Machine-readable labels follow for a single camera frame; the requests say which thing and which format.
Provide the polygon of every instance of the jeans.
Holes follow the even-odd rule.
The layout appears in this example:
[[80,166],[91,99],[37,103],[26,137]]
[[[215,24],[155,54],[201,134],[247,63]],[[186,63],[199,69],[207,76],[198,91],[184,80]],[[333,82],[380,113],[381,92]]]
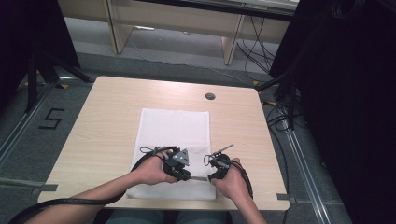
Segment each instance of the jeans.
[[[163,224],[163,217],[160,210],[116,209],[106,224]],[[222,211],[180,211],[176,224],[224,224],[226,220]]]

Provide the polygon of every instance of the floor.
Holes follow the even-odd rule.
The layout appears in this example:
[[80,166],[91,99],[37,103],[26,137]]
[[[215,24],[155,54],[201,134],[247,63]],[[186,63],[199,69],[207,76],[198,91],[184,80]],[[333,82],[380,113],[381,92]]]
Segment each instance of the floor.
[[[224,65],[220,37],[187,34],[177,31],[134,29],[122,54],[114,54],[106,23],[81,21],[66,18],[72,36],[81,71],[90,77],[100,75],[117,77],[138,77],[207,83],[226,86],[252,88],[256,83],[271,80],[256,64],[247,61],[240,49],[235,51],[233,63]],[[260,51],[254,41],[242,40],[238,43],[245,51]],[[265,47],[276,54],[277,44],[266,43]],[[63,77],[71,77],[58,69]],[[4,179],[45,182],[51,167],[56,162],[64,141],[71,131],[78,112],[90,92],[91,86],[79,80],[67,79],[67,89],[53,88],[43,105],[38,109],[33,121],[18,141],[4,164],[0,164],[0,223],[6,223],[24,207],[36,202],[37,194],[32,185],[5,184]],[[40,90],[48,85],[43,84]],[[276,86],[259,92],[262,101],[274,101]],[[6,142],[13,127],[22,118],[26,102],[26,87],[21,86],[7,110],[1,116],[0,142]],[[60,113],[62,122],[56,131],[37,129],[49,125],[45,121],[52,108],[65,108]],[[279,118],[282,107],[264,105],[263,115],[269,120]],[[278,157],[285,186],[289,190],[290,210],[285,212],[265,212],[262,214],[269,223],[351,223],[347,211],[332,184],[331,177],[320,163],[320,155],[315,140],[304,122],[304,116],[295,120],[295,133],[304,154],[307,167],[315,181],[318,194],[323,200],[329,222],[318,219],[312,200],[302,178],[301,167],[296,161],[282,123],[271,126],[273,143]],[[232,212],[233,223],[245,223],[238,212]]]

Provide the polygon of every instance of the hand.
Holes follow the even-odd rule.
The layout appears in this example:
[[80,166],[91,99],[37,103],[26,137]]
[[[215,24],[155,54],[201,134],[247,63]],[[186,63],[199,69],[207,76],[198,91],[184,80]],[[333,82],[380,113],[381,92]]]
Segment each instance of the hand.
[[[162,153],[157,153],[157,156],[163,159]],[[163,161],[156,156],[143,161],[142,164],[133,171],[133,173],[138,174],[140,184],[156,185],[162,182],[177,182],[175,177],[167,175],[163,171]]]
[[[240,162],[239,158],[234,158],[233,161]],[[212,184],[220,190],[224,197],[233,201],[240,197],[250,197],[247,184],[241,176],[241,172],[233,165],[230,166],[227,175],[223,179],[213,178]]]

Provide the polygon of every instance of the light wood tabletop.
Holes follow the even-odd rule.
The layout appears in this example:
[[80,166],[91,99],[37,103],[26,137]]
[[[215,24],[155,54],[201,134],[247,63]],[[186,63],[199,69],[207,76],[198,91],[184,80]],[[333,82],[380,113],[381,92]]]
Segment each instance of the light wood tabletop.
[[[207,93],[215,94],[207,100]],[[274,146],[258,93],[253,89],[120,77],[99,77],[78,115],[47,184],[44,202],[68,198],[130,171],[142,108],[208,111],[212,151],[240,158],[260,210],[284,211],[285,194]],[[235,210],[218,191],[216,200],[149,200],[124,195],[107,207],[150,209]]]

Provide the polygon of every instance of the white cloth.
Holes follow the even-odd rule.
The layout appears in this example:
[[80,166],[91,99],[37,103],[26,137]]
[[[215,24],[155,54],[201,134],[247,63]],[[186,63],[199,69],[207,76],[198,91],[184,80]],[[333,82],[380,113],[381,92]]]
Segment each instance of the white cloth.
[[[213,173],[210,166],[204,165],[204,156],[211,154],[209,130],[208,112],[144,108],[131,167],[144,155],[141,147],[176,146],[188,150],[190,166],[185,169],[191,176],[208,176]],[[144,199],[214,200],[216,188],[208,181],[180,180],[174,184],[137,185],[126,194]]]

